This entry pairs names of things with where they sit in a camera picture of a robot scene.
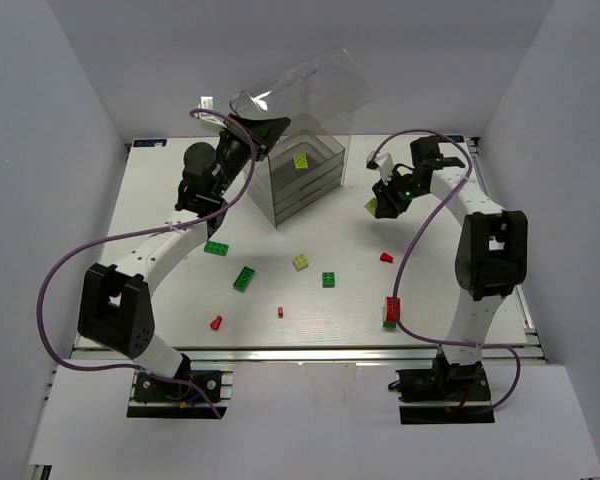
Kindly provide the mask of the yellow lego brick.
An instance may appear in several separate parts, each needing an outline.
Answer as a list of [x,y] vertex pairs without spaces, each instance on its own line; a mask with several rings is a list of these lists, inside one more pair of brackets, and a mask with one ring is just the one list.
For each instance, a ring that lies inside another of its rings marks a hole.
[[302,271],[309,267],[309,260],[304,254],[300,254],[293,258],[292,264],[297,271]]
[[296,170],[307,170],[309,168],[307,156],[303,153],[295,154],[293,156],[293,163]]
[[377,199],[372,198],[365,204],[365,209],[372,215],[375,216],[377,212]]

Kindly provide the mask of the clear acrylic cover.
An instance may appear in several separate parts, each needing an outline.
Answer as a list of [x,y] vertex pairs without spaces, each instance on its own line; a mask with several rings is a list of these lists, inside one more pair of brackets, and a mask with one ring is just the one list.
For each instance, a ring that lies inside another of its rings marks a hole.
[[345,49],[334,48],[241,91],[229,106],[232,113],[249,119],[288,117],[291,123],[279,141],[301,130],[335,137],[346,148],[343,183],[353,114],[373,98],[353,58]]

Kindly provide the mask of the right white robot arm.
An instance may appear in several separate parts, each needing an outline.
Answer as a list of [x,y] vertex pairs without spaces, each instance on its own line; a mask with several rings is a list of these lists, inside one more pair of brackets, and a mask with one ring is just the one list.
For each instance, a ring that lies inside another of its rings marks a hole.
[[507,210],[491,200],[472,178],[473,163],[460,149],[460,157],[446,157],[440,143],[458,143],[431,134],[411,142],[411,165],[402,164],[378,149],[366,167],[379,172],[374,199],[367,209],[376,219],[396,219],[413,200],[432,195],[439,200],[420,227],[408,253],[415,249],[435,215],[446,208],[461,226],[454,272],[460,296],[446,337],[438,342],[451,367],[473,367],[482,360],[481,349],[496,312],[521,284],[527,273],[528,219],[521,211]]

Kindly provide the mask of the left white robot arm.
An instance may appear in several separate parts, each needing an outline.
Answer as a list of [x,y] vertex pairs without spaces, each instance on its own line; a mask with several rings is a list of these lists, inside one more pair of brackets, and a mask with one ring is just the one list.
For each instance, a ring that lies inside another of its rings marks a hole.
[[95,263],[87,270],[78,318],[81,337],[154,375],[188,379],[189,359],[155,331],[152,296],[220,228],[227,189],[243,168],[264,159],[290,123],[287,117],[261,120],[231,114],[216,146],[196,142],[186,149],[177,200],[163,230],[112,264]]

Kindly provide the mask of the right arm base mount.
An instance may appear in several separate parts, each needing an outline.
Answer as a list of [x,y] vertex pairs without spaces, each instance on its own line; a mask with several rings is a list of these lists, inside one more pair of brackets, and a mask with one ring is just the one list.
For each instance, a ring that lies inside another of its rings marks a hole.
[[442,355],[432,366],[402,369],[387,389],[398,395],[403,425],[468,425],[495,422],[491,391],[481,362],[450,364]]

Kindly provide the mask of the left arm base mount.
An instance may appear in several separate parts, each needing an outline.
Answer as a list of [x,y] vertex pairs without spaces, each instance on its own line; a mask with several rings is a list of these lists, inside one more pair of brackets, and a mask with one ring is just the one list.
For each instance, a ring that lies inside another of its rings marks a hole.
[[126,416],[132,419],[219,420],[232,394],[233,371],[213,363],[189,367],[186,385],[134,375]]

